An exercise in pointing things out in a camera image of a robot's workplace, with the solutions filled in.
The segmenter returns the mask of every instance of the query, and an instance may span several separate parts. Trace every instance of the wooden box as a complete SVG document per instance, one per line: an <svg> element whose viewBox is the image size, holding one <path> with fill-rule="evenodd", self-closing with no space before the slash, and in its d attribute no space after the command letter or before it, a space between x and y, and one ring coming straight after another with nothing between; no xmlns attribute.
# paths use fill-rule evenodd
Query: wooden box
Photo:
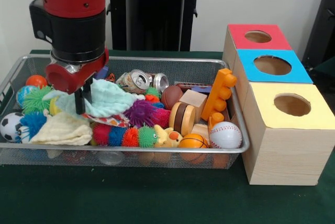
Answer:
<svg viewBox="0 0 335 224"><path fill-rule="evenodd" d="M291 50L277 25L229 24L222 59L233 71L237 50Z"/></svg>
<svg viewBox="0 0 335 224"><path fill-rule="evenodd" d="M237 50L237 54L234 75L242 110L250 81L313 83L293 50Z"/></svg>
<svg viewBox="0 0 335 224"><path fill-rule="evenodd" d="M312 84L250 83L243 112L253 185L316 185L335 145L335 117Z"/></svg>

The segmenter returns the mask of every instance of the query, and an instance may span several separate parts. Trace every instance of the wooden spool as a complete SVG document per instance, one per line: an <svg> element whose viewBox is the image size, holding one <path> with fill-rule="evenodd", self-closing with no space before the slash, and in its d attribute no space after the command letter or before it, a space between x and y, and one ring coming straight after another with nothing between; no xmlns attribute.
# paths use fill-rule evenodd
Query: wooden spool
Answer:
<svg viewBox="0 0 335 224"><path fill-rule="evenodd" d="M195 120L195 107L181 102L176 103L171 110L169 127L182 136L190 134Z"/></svg>

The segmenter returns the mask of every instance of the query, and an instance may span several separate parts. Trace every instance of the red square lid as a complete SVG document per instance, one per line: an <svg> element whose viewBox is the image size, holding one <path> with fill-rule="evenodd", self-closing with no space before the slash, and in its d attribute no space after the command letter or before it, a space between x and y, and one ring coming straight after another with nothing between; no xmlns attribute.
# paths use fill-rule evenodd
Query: red square lid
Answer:
<svg viewBox="0 0 335 224"><path fill-rule="evenodd" d="M236 49L292 50L278 25L229 24Z"/></svg>

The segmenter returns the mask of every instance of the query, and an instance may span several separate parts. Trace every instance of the blue spotted ball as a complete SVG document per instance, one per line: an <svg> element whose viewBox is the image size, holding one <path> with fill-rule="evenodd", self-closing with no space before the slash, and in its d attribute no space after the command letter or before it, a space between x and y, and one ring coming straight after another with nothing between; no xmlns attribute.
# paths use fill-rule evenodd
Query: blue spotted ball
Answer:
<svg viewBox="0 0 335 224"><path fill-rule="evenodd" d="M26 85L18 90L18 92L16 93L16 102L21 108L23 107L23 101L25 100L25 97L35 89L38 89L38 87Z"/></svg>

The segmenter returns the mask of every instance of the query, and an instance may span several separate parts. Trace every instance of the white wall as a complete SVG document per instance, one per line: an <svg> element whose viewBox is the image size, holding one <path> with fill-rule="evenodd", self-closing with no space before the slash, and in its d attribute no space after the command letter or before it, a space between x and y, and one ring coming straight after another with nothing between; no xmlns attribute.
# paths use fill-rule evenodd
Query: white wall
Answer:
<svg viewBox="0 0 335 224"><path fill-rule="evenodd" d="M15 60L31 49L49 49L34 38L29 16L32 0L0 0L0 79ZM191 50L222 51L228 23L278 24L299 57L320 0L198 0ZM106 44L111 47L110 17L107 17Z"/></svg>

